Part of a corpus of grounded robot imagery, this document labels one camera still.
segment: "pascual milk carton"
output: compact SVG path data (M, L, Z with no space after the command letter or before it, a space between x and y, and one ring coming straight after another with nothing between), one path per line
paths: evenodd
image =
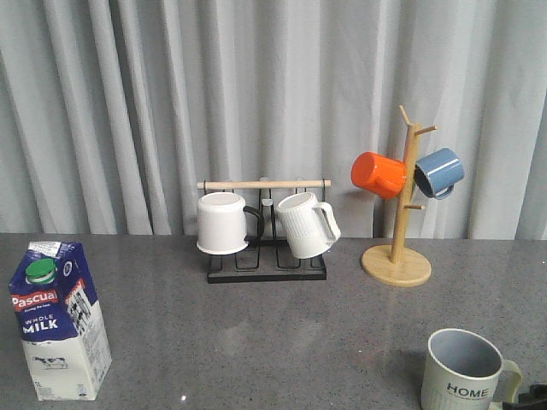
M9 283L39 400L94 400L109 342L81 243L31 242Z

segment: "mug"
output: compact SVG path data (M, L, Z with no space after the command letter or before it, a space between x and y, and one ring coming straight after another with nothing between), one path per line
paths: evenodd
M487 410L502 372L512 373L503 401L514 401L521 369L488 340L471 331L441 329L427 343L421 387L423 410Z
M247 235L245 213L258 219L258 234ZM258 209L245 206L245 199L233 192L213 192L197 202L197 248L210 255L235 254L257 243L264 232L264 218Z
M404 162L374 152L359 155L351 168L351 182L354 185L370 190L383 199L397 196L406 178Z
M276 207L295 258L308 259L329 250L340 238L332 207L313 192L291 195Z
M442 148L416 162L414 181L430 198L446 198L461 179L463 165L451 149Z

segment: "metal mug rack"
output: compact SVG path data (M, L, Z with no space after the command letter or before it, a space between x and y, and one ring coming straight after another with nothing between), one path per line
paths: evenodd
M292 256L289 244L277 232L275 200L272 190L287 189L304 192L319 189L321 201L325 201L326 188L332 184L329 179L295 181L210 182L197 183L197 188L207 195L209 191L231 191L240 189L258 190L258 210L262 216L269 216L271 237L262 237L256 243L232 255L210 255L207 281L210 284L237 282L272 282L287 280L326 280L326 265L323 255L300 260Z

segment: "blue mug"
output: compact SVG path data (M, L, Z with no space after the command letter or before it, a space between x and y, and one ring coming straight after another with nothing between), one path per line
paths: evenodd
M451 149L442 148L416 162L414 181L430 198L446 198L462 179L462 162Z

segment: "green bottle cap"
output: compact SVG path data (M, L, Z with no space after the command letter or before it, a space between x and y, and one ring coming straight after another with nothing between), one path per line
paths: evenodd
M26 277L32 284L48 284L53 282L55 275L55 261L51 258L34 261L26 267Z

